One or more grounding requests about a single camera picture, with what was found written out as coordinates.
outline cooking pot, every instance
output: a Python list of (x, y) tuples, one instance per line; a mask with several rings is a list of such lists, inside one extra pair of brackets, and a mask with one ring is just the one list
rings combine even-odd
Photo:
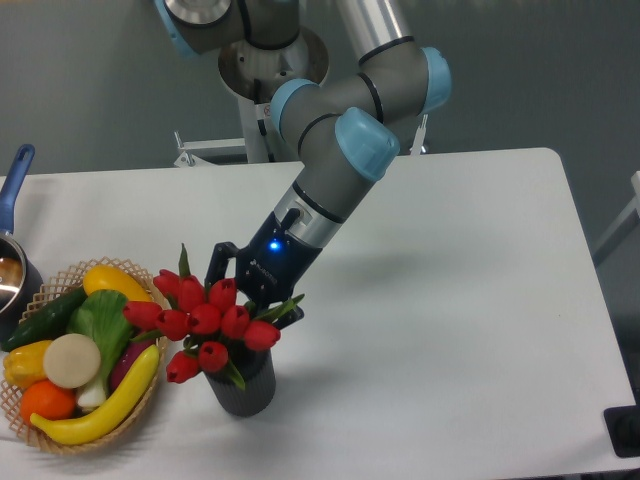
[(40, 273), (12, 238), (16, 198), (34, 155), (33, 145), (18, 149), (0, 190), (0, 342), (11, 336), (42, 285)]

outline black vase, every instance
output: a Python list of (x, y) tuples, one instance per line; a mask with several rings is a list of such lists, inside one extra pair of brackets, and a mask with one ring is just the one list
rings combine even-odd
[(244, 391), (224, 375), (205, 372), (205, 376), (222, 408), (238, 417), (250, 417), (264, 410), (276, 392), (271, 350), (244, 349), (241, 355), (234, 355), (234, 365), (244, 378)]

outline gray wall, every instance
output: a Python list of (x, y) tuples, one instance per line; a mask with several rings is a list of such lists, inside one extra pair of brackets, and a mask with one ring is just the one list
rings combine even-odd
[[(332, 55), (330, 81), (354, 73), (335, 2), (303, 3)], [(640, 170), (640, 2), (401, 4), (454, 77), (451, 101), (429, 120), (432, 151), (553, 148), (593, 245)], [(0, 175), (23, 142), (38, 150), (32, 172), (49, 173), (169, 167), (176, 129), (185, 141), (241, 136), (216, 58), (181, 59), (150, 0), (0, 2)], [(416, 126), (394, 130), (408, 143)], [(638, 242), (599, 271), (627, 339), (640, 317)]]

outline green cucumber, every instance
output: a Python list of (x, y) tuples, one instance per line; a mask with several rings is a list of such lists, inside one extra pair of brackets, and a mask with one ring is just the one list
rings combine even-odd
[(87, 299), (82, 286), (60, 295), (18, 324), (11, 337), (0, 348), (10, 352), (23, 345), (51, 340), (65, 333), (71, 314)]

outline woven basket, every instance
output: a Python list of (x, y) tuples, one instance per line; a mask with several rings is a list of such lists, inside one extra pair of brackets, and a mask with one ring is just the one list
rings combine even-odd
[[(40, 287), (40, 292), (33, 296), (33, 301), (27, 306), (27, 310), (22, 314), (21, 322), (29, 318), (33, 312), (38, 310), (47, 302), (60, 296), (62, 293), (82, 286), (82, 278), (84, 274), (96, 265), (111, 265), (131, 275), (140, 285), (142, 285), (153, 297), (154, 301), (168, 308), (166, 300), (158, 289), (153, 285), (153, 276), (145, 269), (132, 263), (130, 260), (112, 260), (104, 257), (100, 260), (89, 260), (72, 265), (67, 271), (58, 272), (58, 275), (51, 277), (49, 283)], [(93, 442), (82, 445), (61, 445), (51, 440), (47, 435), (36, 428), (27, 426), (20, 416), (20, 401), (22, 391), (15, 386), (9, 385), (4, 379), (0, 382), (0, 407), (5, 412), (5, 417), (9, 420), (9, 428), (13, 430), (18, 438), (32, 447), (37, 447), (43, 452), (54, 453), (58, 455), (75, 455), (85, 453), (104, 447), (120, 435), (127, 431), (141, 417), (145, 407), (149, 403), (151, 396), (158, 386), (158, 378), (160, 369), (164, 363), (164, 355), (168, 345), (165, 337), (158, 340), (158, 348), (160, 350), (160, 364), (158, 371), (154, 375), (149, 388), (140, 399), (131, 414), (111, 433), (104, 437), (94, 440)]]

